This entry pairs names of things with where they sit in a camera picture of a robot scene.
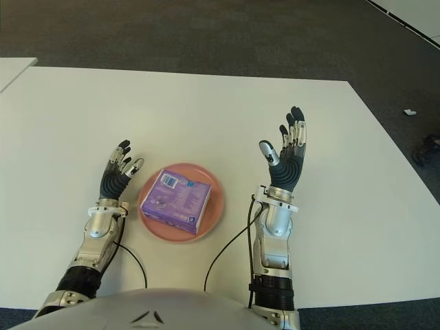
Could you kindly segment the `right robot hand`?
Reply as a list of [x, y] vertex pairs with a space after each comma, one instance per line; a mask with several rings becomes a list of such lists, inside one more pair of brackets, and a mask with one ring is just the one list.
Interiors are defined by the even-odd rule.
[[287, 126], [279, 126], [283, 141], [280, 153], [267, 140], [261, 140], [258, 146], [268, 164], [270, 186], [292, 193], [303, 170], [307, 125], [302, 110], [296, 106], [286, 115], [286, 121]]

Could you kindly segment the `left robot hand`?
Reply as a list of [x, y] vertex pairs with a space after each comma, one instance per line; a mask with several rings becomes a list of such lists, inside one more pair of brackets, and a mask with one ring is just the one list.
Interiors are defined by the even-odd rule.
[[144, 165], [144, 159], [132, 160], [127, 154], [131, 142], [123, 140], [111, 153], [100, 181], [99, 199], [119, 200], [133, 176]]

